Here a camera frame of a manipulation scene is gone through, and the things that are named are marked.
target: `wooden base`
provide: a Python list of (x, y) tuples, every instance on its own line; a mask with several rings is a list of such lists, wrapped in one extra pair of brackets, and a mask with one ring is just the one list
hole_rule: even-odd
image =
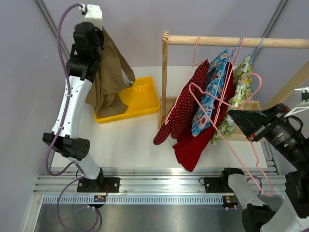
[[(170, 109), (174, 105), (177, 97), (166, 97), (166, 107), (165, 107), (165, 112), (166, 116), (169, 114)], [(261, 105), (259, 101), (248, 101), (248, 103), (245, 105), (244, 110), (261, 110)], [(162, 117), (162, 107), (160, 108), (159, 111), (159, 118), (158, 118), (158, 129), (161, 128), (165, 121), (166, 117)], [(241, 132), (239, 127), (236, 127), (234, 133), (226, 137), (227, 140), (232, 140), (232, 141), (248, 141), (246, 136)]]

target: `clothing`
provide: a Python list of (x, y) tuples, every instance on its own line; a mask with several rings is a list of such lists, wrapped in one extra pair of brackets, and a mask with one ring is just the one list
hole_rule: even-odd
[[(204, 61), (200, 66), (198, 66), (191, 80), (183, 88), (175, 108), (170, 114), (168, 124), (163, 124), (154, 138), (154, 144), (159, 145), (163, 143), (171, 134), (171, 137), (176, 139), (180, 133), (187, 126), (192, 125), (192, 120), (197, 109), (197, 103), (189, 92), (190, 83), (195, 83), (202, 89), (205, 86), (206, 74), (208, 71), (209, 63)], [(196, 87), (191, 87), (192, 92), (200, 100), (202, 94)]]
[[(225, 82), (225, 67), (228, 59), (228, 49), (218, 55), (211, 63), (207, 73), (210, 83), (206, 87), (206, 91), (212, 95), (219, 97), (224, 87)], [(210, 95), (203, 94), (201, 98), (201, 105), (211, 117), (214, 110), (215, 98)], [(198, 136), (204, 129), (208, 128), (211, 122), (206, 117), (204, 111), (198, 108), (192, 122), (191, 132), (193, 136)]]
[(123, 104), (118, 92), (135, 82), (132, 69), (104, 28), (103, 36), (104, 50), (101, 51), (100, 70), (85, 101), (95, 108), (98, 118), (123, 114), (127, 105)]
[[(228, 75), (230, 72), (232, 72), (232, 65), (230, 63), (227, 64), (226, 70)], [(233, 85), (233, 73), (231, 73), (230, 80), (227, 83), (227, 89), (225, 93), (226, 97), (224, 97), (224, 101), (228, 102), (228, 100), (232, 98), (234, 94), (235, 89)], [(219, 101), (215, 103), (215, 109), (211, 117), (212, 120), (214, 120), (215, 115), (219, 110), (218, 105)], [(216, 125), (219, 125), (221, 120), (225, 117), (226, 110), (227, 105), (222, 104)], [(211, 125), (207, 129), (203, 130), (198, 136), (194, 137), (191, 134), (191, 126), (189, 125), (186, 127), (177, 138), (177, 144), (173, 146), (178, 163), (180, 163), (186, 170), (192, 172), (197, 165), (202, 151), (208, 144), (214, 132), (215, 128)]]
[[(244, 103), (244, 101), (250, 96), (251, 94), (251, 77), (248, 76), (246, 79), (242, 82), (241, 80), (243, 77), (250, 73), (252, 70), (252, 65), (249, 64), (250, 62), (250, 56), (247, 56), (245, 60), (237, 66), (237, 68), (234, 70), (234, 86), (236, 86), (236, 94), (235, 96), (230, 100), (229, 104), (233, 106), (239, 106)], [(233, 110), (234, 108), (229, 107), (227, 111)], [(221, 134), (224, 136), (230, 136), (236, 128), (236, 123), (231, 118), (230, 115), (226, 115), (219, 125), (218, 129)], [(216, 145), (217, 142), (220, 140), (221, 136), (216, 131), (211, 139), (211, 144)]]

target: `blue floral fabric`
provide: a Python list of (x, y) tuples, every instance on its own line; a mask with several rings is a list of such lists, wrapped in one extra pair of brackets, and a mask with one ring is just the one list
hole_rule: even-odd
[[(225, 66), (228, 59), (228, 49), (223, 51), (218, 55), (209, 65), (207, 72), (207, 80), (210, 80), (210, 83), (207, 85), (207, 92), (212, 95), (219, 97), (225, 80)], [(208, 116), (211, 117), (211, 114), (214, 110), (215, 99), (207, 94), (203, 94), (201, 97), (201, 105), (207, 112)], [(208, 120), (207, 116), (204, 114), (203, 110), (199, 107), (192, 122), (191, 133), (193, 136), (198, 136), (202, 130), (208, 128), (211, 125), (211, 122)]]

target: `perforated metal strip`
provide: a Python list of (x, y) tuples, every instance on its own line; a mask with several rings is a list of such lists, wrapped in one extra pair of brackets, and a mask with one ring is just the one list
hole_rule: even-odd
[[(45, 195), (43, 203), (57, 203), (58, 195)], [(62, 196), (60, 204), (102, 204), (94, 202), (94, 196)], [(109, 195), (106, 204), (223, 204), (222, 196), (139, 196)]]

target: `wooden clothes rack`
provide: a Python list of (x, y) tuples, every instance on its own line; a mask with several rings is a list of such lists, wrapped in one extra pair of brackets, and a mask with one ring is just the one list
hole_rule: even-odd
[[(162, 98), (161, 109), (159, 112), (158, 128), (164, 123), (167, 112), (172, 108), (176, 101), (176, 97), (167, 97), (167, 74), (168, 74), (168, 48), (169, 45), (195, 45), (197, 36), (181, 36), (169, 35), (169, 31), (163, 31), (162, 38)], [(258, 47), (261, 38), (245, 38), (242, 47)], [(239, 37), (211, 37), (201, 36), (198, 46), (223, 46), (235, 47), (239, 42)], [(293, 48), (293, 49), (309, 49), (309, 40), (307, 39), (272, 39), (265, 38), (261, 47), (263, 48)], [(277, 95), (269, 101), (267, 108), (274, 106), (287, 99), (294, 91), (294, 88), (304, 84), (309, 78), (309, 62), (295, 74), (295, 76), (277, 93)], [(261, 110), (259, 101), (248, 101), (245, 110)], [(235, 130), (232, 136), (227, 137), (229, 140), (247, 141), (244, 134), (239, 128)]]

